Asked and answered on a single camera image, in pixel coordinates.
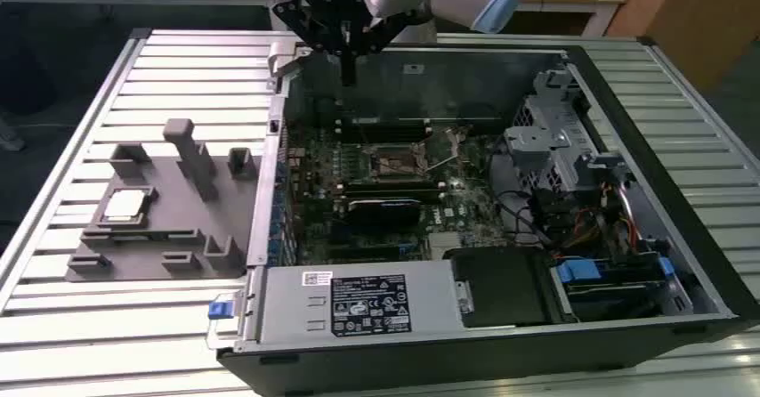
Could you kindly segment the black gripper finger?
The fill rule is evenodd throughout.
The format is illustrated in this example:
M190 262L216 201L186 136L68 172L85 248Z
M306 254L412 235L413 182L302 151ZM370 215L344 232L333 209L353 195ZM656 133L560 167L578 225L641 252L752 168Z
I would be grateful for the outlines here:
M402 29L416 23L416 13L402 12L381 19L376 24L370 19L350 22L349 27L349 86L356 84L357 59L380 53Z
M350 51L342 38L341 23L325 13L304 8L301 0L274 0L270 11L288 29L317 53L328 53L340 63L341 85L350 85Z

